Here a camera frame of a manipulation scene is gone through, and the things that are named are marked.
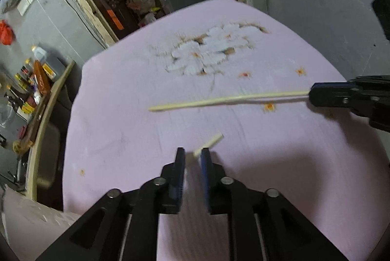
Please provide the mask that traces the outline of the long bamboo chopstick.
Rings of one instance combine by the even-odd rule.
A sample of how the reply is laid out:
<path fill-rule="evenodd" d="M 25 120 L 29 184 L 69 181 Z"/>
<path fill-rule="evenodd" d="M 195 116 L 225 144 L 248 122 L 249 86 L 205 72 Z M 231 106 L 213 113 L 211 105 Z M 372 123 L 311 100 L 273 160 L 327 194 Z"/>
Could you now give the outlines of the long bamboo chopstick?
<path fill-rule="evenodd" d="M 169 111 L 175 109 L 186 109 L 193 107 L 207 107 L 212 105 L 225 105 L 230 103 L 241 103 L 252 100 L 273 100 L 273 99 L 283 99 L 283 98 L 298 98 L 298 97 L 307 97 L 309 91 L 297 91 L 297 92 L 275 92 L 275 93 L 256 93 L 256 94 L 247 94 L 247 95 L 236 95 L 229 97 L 218 97 L 214 99 L 205 99 L 196 102 L 183 102 L 183 103 L 171 103 L 164 105 L 156 105 L 148 108 L 150 112 L 161 112 Z"/>

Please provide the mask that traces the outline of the pink floral tablecloth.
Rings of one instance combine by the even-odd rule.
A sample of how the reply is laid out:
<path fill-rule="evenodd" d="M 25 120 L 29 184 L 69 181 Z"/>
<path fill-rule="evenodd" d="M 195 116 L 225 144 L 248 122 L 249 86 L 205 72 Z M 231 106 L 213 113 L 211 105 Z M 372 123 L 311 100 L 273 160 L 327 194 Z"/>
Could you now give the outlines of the pink floral tablecloth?
<path fill-rule="evenodd" d="M 283 24 L 234 0 L 177 11 L 90 58 L 71 109 L 63 209 L 85 213 L 112 188 L 158 176 L 179 147 L 212 150 L 248 188 L 279 190 L 349 260 L 366 260 L 389 225 L 389 167 L 366 120 L 304 101 L 154 113 L 156 105 L 341 82 Z"/>

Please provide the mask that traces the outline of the wooden cutting board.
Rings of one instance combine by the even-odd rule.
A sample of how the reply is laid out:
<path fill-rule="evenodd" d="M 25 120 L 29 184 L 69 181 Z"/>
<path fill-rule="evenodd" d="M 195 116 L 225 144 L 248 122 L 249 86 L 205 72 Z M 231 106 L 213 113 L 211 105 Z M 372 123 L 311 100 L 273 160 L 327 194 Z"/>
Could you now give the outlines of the wooden cutting board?
<path fill-rule="evenodd" d="M 36 112 L 27 126 L 26 134 L 24 135 L 23 139 L 20 141 L 19 144 L 19 154 L 23 155 L 25 154 L 36 141 L 36 136 L 38 134 L 38 129 L 40 126 L 41 119 L 43 117 L 44 111 L 46 109 L 46 106 L 49 102 L 50 94 L 45 95 L 42 98 L 42 101 L 40 102 L 40 105 L 36 108 Z"/>

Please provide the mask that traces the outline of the orange seasoning pouch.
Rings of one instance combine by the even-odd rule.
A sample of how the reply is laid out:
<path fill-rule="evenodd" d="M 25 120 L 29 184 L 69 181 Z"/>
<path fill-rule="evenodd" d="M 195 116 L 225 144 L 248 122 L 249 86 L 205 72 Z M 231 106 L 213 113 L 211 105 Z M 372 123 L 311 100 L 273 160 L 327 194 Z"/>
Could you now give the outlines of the orange seasoning pouch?
<path fill-rule="evenodd" d="M 48 77 L 39 60 L 35 60 L 33 64 L 33 72 L 36 77 L 38 90 L 42 95 L 50 93 L 51 87 L 48 81 Z"/>

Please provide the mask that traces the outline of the large oil jug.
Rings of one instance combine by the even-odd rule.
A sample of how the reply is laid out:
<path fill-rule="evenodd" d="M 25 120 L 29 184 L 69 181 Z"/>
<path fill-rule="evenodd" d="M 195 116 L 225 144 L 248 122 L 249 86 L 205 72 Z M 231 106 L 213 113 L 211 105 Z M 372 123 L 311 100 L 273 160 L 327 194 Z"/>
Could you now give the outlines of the large oil jug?
<path fill-rule="evenodd" d="M 51 52 L 42 47 L 33 45 L 31 51 L 36 60 L 40 61 L 44 72 L 52 82 L 56 82 L 65 71 L 64 64 Z"/>

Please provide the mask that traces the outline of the dark soy sauce bottle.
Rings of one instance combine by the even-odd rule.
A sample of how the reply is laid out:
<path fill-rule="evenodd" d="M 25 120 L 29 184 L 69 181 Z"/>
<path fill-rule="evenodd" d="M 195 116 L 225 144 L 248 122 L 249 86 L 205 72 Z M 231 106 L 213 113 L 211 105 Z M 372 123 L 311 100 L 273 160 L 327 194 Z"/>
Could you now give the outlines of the dark soy sauce bottle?
<path fill-rule="evenodd" d="M 13 109 L 18 116 L 28 122 L 30 116 L 22 111 L 22 106 L 26 103 L 27 99 L 29 98 L 29 95 L 27 93 L 22 93 L 18 91 L 11 85 L 7 85 L 7 90 L 9 92 L 9 95 L 6 95 L 6 97 L 13 106 Z"/>

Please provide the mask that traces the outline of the red plastic bag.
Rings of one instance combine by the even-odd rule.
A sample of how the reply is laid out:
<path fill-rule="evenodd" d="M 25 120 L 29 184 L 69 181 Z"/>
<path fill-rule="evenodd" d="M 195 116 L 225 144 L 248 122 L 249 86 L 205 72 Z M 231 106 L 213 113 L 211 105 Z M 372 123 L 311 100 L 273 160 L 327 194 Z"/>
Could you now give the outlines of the red plastic bag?
<path fill-rule="evenodd" d="M 10 27 L 10 25 L 8 25 L 8 23 L 6 23 L 5 20 L 1 20 L 0 21 L 0 42 L 1 42 L 1 44 L 11 45 L 13 43 L 14 39 L 15 39 L 15 34 L 14 34 L 12 28 Z"/>

